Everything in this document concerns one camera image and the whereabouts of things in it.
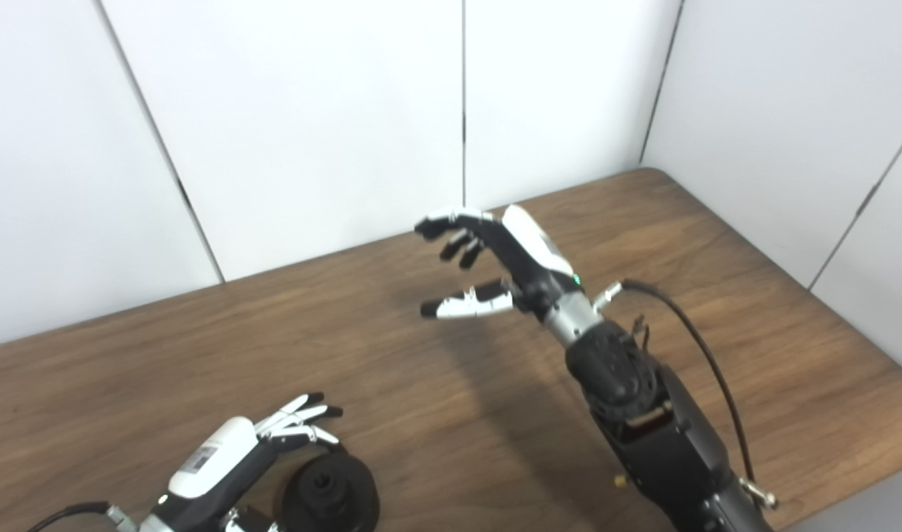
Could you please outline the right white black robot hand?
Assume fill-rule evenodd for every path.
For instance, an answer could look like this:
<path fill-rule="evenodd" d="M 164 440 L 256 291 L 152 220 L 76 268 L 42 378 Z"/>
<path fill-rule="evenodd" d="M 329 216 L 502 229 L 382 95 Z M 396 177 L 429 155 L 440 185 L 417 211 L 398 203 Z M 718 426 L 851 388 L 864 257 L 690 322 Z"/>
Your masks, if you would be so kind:
<path fill-rule="evenodd" d="M 484 283 L 424 301 L 420 315 L 431 319 L 491 316 L 517 309 L 542 321 L 562 297 L 583 293 L 575 270 L 547 233 L 520 205 L 509 205 L 501 216 L 476 208 L 444 208 L 424 216 L 414 232 L 435 240 L 450 232 L 438 256 L 441 262 L 459 257 L 459 268 L 470 270 L 484 251 L 494 254 L 508 279 Z"/>

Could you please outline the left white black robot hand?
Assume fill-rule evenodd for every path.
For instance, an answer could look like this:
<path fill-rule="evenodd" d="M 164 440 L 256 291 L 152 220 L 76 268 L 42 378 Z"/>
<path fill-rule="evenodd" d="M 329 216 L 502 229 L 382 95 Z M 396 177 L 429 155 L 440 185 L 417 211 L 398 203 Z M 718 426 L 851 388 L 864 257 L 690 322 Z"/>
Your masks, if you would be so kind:
<path fill-rule="evenodd" d="M 232 417 L 201 444 L 171 476 L 166 491 L 139 531 L 279 531 L 264 512 L 240 508 L 244 495 L 279 455 L 306 446 L 339 451 L 339 438 L 318 426 L 344 411 L 312 392 L 288 402 L 264 420 Z"/>

